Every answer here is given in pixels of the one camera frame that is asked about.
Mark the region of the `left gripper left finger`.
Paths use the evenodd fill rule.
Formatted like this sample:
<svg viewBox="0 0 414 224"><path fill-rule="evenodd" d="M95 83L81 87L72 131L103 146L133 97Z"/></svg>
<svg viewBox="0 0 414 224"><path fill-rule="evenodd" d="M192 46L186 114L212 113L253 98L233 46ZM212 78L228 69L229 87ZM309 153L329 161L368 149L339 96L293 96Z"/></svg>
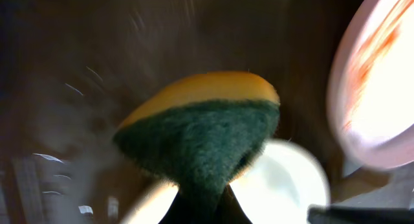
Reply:
<svg viewBox="0 0 414 224"><path fill-rule="evenodd" d="M188 203L180 192L159 224L188 224Z"/></svg>

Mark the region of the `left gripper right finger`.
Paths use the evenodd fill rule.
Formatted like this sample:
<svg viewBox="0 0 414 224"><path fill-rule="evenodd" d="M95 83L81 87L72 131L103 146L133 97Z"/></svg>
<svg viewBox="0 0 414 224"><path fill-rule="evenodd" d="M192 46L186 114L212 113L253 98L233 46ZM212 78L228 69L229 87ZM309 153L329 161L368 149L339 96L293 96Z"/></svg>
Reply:
<svg viewBox="0 0 414 224"><path fill-rule="evenodd" d="M219 203L219 223L251 224L243 212L230 185L227 185Z"/></svg>

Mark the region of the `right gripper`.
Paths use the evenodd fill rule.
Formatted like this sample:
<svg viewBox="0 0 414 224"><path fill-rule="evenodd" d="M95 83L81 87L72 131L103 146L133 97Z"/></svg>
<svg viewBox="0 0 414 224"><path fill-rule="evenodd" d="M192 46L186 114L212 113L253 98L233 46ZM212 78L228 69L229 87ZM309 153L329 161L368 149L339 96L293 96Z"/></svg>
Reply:
<svg viewBox="0 0 414 224"><path fill-rule="evenodd" d="M404 208L311 207L310 224L413 224L413 211Z"/></svg>

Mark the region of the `white plate bottom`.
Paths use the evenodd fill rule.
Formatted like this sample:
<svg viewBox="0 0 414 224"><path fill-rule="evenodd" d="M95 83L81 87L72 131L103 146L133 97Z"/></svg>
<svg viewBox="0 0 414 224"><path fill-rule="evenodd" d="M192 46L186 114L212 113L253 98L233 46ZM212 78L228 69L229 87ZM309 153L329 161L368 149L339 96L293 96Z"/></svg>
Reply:
<svg viewBox="0 0 414 224"><path fill-rule="evenodd" d="M252 223L306 223L310 206L331 202L328 180L307 150L285 140L268 140L261 156L230 182L233 201ZM160 223L172 212L179 188L157 181L122 223Z"/></svg>

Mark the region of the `white plate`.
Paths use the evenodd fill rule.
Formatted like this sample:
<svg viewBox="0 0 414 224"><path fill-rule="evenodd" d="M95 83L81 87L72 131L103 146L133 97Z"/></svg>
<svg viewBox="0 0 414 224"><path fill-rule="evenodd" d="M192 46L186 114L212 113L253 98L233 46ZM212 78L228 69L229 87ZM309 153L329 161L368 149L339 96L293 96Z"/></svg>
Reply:
<svg viewBox="0 0 414 224"><path fill-rule="evenodd" d="M377 170L413 161L413 0L364 0L337 48L327 118L348 158Z"/></svg>
<svg viewBox="0 0 414 224"><path fill-rule="evenodd" d="M328 180L307 150L285 140L268 140L261 156L230 182L233 201L252 223L306 223L310 206L331 202ZM179 188L157 181L122 223L160 223L172 212Z"/></svg>

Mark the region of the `green and yellow sponge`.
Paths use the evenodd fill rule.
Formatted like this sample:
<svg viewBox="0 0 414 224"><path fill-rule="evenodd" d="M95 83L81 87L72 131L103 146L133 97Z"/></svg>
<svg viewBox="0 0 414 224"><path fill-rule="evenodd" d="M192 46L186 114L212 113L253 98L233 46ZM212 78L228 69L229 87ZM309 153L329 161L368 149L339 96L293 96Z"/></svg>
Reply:
<svg viewBox="0 0 414 224"><path fill-rule="evenodd" d="M210 215L273 136L279 106L274 86L256 74L196 74L136 108L113 142L140 168L177 183L194 212Z"/></svg>

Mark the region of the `white plate top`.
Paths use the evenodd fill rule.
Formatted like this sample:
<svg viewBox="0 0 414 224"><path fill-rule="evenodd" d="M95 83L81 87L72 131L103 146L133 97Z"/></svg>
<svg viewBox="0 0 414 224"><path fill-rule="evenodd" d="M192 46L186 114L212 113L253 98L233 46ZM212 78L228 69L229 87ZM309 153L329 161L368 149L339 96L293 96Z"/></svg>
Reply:
<svg viewBox="0 0 414 224"><path fill-rule="evenodd" d="M364 0L337 48L327 118L348 158L377 170L413 161L413 0Z"/></svg>

